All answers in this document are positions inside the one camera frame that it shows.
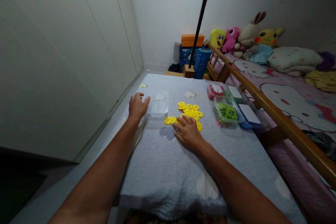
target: plush toy ear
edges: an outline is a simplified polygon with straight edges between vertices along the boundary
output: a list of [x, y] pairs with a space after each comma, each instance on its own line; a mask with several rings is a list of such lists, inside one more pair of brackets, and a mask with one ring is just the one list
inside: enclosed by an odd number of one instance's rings
[[258, 23], [258, 19], [260, 17], [260, 12], [258, 12], [258, 14], [256, 15], [256, 17], [254, 18], [254, 21], [252, 22], [252, 24], [257, 24]]
[[278, 35], [277, 37], [279, 37], [284, 31], [285, 31], [284, 29], [279, 28], [276, 30], [275, 33]]
[[266, 17], [266, 12], [263, 12], [263, 13], [261, 14], [260, 18], [258, 19], [258, 21], [257, 21], [255, 24], [258, 24], [258, 23], [260, 23], [261, 21], [263, 21], [265, 17]]

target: white wardrobe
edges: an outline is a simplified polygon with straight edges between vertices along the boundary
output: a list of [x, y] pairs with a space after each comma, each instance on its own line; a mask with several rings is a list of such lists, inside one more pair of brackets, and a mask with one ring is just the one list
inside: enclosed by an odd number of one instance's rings
[[0, 0], [0, 147], [78, 162], [143, 69], [131, 0]]

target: black pole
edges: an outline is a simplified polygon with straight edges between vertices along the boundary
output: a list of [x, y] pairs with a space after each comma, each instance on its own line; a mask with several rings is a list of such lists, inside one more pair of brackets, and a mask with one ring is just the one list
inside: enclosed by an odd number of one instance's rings
[[198, 25], [197, 25], [197, 29], [196, 29], [196, 34], [195, 34], [195, 41], [194, 41], [194, 45], [192, 47], [192, 51], [191, 51], [191, 57], [190, 57], [190, 63], [189, 63], [189, 68], [191, 68], [191, 64], [193, 63], [193, 58], [194, 58], [194, 53], [195, 53], [195, 48], [196, 48], [196, 44], [197, 44], [197, 39], [198, 39], [198, 34], [199, 34], [199, 30], [201, 28], [201, 24], [202, 24], [202, 19], [203, 19], [203, 14], [204, 14], [204, 10], [205, 10], [205, 5], [207, 0], [203, 0], [202, 3], [202, 8], [201, 8], [201, 13], [199, 14], [199, 19], [198, 19]]

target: right hand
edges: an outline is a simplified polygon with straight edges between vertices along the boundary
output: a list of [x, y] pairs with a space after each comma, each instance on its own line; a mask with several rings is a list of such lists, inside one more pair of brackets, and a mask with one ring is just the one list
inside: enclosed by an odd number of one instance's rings
[[144, 93], [136, 93], [135, 95], [132, 95], [131, 100], [129, 101], [129, 115], [128, 118], [135, 119], [136, 121], [141, 120], [141, 118], [146, 114], [149, 101], [151, 100], [151, 97], [148, 96], [144, 102], [142, 102], [142, 96], [144, 96]]
[[182, 135], [177, 131], [175, 131], [174, 135], [180, 143], [185, 148], [195, 153], [198, 153], [200, 150], [205, 148], [207, 142], [198, 131], [195, 119], [182, 115], [182, 117], [177, 117], [177, 120], [180, 121], [182, 125], [174, 122], [173, 127], [175, 130], [178, 129]]

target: blue box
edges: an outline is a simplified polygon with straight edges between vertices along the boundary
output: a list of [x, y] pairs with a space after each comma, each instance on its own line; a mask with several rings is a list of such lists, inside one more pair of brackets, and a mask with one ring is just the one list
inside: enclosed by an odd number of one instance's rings
[[[196, 47], [194, 57], [192, 59], [192, 65], [195, 65], [195, 61], [197, 58], [198, 49], [202, 47]], [[193, 47], [183, 47], [180, 45], [180, 66], [184, 66], [185, 64], [189, 64], [191, 51]]]

